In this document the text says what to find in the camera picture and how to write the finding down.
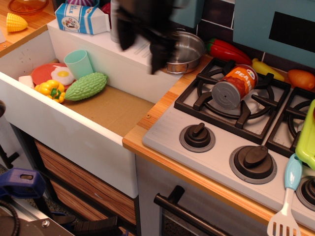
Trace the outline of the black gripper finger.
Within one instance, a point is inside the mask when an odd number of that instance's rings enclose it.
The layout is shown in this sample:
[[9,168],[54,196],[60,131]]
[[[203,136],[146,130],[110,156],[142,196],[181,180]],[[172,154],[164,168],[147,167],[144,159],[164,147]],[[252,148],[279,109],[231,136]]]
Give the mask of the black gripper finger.
[[174,56],[176,42],[177,39],[174,37],[154,37],[151,40],[151,74],[165,68],[167,62]]
[[123,51],[130,48],[136,40],[136,33],[133,24],[128,21],[118,20],[118,36],[121,49]]

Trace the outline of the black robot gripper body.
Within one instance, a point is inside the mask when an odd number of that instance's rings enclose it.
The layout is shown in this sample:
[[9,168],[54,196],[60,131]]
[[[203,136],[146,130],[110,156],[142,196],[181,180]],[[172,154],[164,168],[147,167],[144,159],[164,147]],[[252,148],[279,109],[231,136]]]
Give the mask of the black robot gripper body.
[[134,31],[151,41],[154,37],[174,37],[170,17],[174,0],[120,0],[118,20],[133,24]]

